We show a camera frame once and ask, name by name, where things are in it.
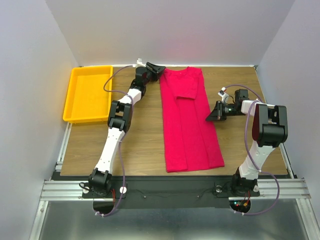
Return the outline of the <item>red t shirt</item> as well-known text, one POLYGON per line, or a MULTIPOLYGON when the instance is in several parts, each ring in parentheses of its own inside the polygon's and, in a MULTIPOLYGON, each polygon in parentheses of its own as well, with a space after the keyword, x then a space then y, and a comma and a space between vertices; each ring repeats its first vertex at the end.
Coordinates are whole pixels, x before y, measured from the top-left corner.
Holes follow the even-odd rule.
POLYGON ((200 68, 165 69, 159 80, 164 159, 168 173, 224 167, 200 68))

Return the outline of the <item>yellow plastic tray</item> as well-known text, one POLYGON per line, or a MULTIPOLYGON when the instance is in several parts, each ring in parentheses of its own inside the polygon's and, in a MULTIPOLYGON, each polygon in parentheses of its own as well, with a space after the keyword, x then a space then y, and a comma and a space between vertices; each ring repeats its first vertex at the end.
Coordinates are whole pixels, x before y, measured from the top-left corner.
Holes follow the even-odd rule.
POLYGON ((62 119, 71 124, 108 120, 112 94, 111 65, 72 69, 62 119))

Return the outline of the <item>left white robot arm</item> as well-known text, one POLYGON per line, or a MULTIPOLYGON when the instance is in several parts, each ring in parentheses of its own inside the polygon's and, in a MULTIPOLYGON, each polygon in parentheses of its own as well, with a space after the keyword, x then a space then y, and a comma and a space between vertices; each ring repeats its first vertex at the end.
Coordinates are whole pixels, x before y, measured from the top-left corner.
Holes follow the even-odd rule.
POLYGON ((120 153, 121 142, 130 129, 134 106, 146 94, 147 84, 158 81, 165 69, 165 66, 150 62, 138 63, 135 67, 135 77, 127 92, 107 90, 106 86, 103 86, 105 92, 118 92, 123 94, 123 97, 110 104, 107 120, 108 132, 102 153, 88 177, 88 182, 79 184, 84 194, 93 193, 100 197, 106 197, 110 193, 114 193, 111 183, 114 161, 116 155, 120 153))

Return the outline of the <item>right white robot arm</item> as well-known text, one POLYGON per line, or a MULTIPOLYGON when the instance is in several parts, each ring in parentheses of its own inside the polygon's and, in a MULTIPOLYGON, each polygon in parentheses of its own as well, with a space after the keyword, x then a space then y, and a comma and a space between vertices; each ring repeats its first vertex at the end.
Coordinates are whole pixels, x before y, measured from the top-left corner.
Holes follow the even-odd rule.
POLYGON ((207 122, 224 121, 228 116, 246 115, 245 128, 249 126, 249 118, 253 117, 252 145, 248 147, 247 137, 244 144, 247 157, 237 168, 230 182, 231 192, 242 195, 246 192, 258 192, 258 177, 268 156, 288 138, 288 116, 284 105, 271 105, 249 99, 249 89, 241 88, 234 92, 233 102, 227 103, 230 95, 223 87, 218 92, 221 100, 215 103, 214 109, 206 117, 207 122))

